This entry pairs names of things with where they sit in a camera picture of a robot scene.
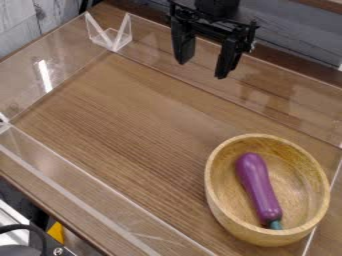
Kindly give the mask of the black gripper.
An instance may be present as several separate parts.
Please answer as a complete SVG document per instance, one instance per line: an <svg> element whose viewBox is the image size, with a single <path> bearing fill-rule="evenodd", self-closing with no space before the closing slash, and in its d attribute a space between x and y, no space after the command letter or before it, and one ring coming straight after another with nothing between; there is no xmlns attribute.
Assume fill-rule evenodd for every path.
<svg viewBox="0 0 342 256"><path fill-rule="evenodd" d="M223 41L215 77L235 70L242 52L254 50L259 28L255 19L241 18L241 0L169 0L174 56L181 65L194 57L195 36Z"/></svg>

